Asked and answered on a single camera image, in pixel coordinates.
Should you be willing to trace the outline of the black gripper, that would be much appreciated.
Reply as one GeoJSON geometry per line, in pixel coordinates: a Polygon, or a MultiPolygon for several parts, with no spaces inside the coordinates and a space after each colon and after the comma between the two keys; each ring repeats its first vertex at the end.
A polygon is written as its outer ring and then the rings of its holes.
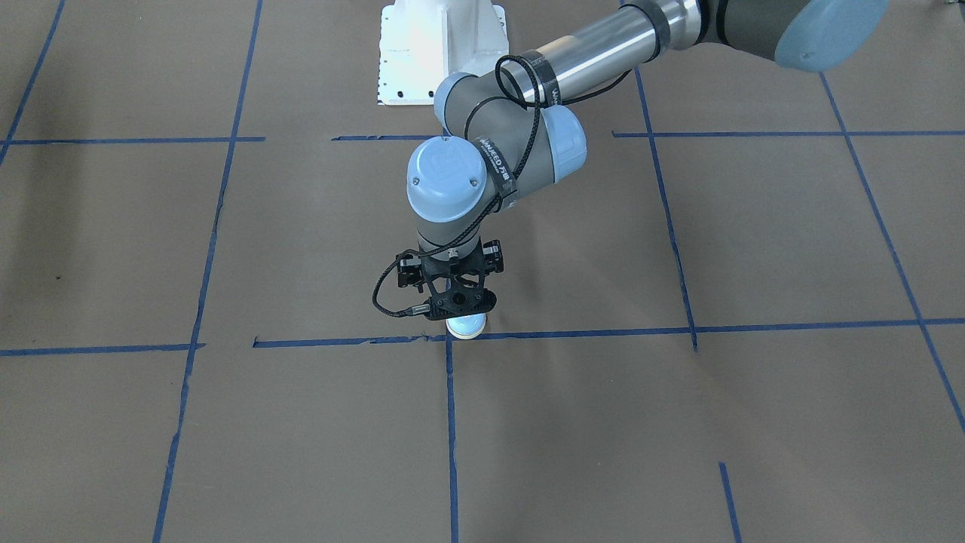
{"type": "Polygon", "coordinates": [[[464,287],[483,288],[487,275],[500,274],[504,270],[504,254],[498,240],[478,243],[465,255],[447,250],[433,256],[417,256],[409,251],[399,257],[397,286],[416,287],[419,291],[425,284],[439,278],[464,287]]]}

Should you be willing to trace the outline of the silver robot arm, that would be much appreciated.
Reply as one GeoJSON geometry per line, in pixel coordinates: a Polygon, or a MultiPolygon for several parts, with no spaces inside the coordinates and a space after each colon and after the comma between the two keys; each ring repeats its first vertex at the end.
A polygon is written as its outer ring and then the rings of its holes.
{"type": "Polygon", "coordinates": [[[572,104],[598,97],[669,51],[721,44],[787,69],[821,72],[868,40],[886,1],[625,1],[549,44],[498,58],[484,73],[447,75],[432,95],[444,134],[406,169],[419,244],[397,255],[400,287],[449,281],[469,305],[499,274],[479,224],[582,168],[586,135],[572,104]]]}

